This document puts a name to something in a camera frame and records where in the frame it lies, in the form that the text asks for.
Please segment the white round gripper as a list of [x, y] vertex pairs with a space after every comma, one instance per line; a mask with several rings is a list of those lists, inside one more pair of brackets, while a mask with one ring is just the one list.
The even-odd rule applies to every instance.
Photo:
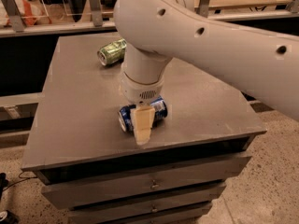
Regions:
[[[140, 84], [121, 73], [121, 91], [130, 104], [150, 104], [161, 93], [164, 80], [153, 84]], [[151, 105], [141, 105], [131, 111], [136, 143], [145, 145], [150, 140], [155, 109]]]

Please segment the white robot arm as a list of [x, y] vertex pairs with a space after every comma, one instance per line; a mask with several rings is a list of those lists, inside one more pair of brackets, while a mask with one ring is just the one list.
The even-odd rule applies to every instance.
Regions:
[[161, 92], [164, 68], [181, 59], [299, 120], [299, 38], [196, 14], [192, 0], [117, 0], [126, 41], [121, 89], [136, 105]]

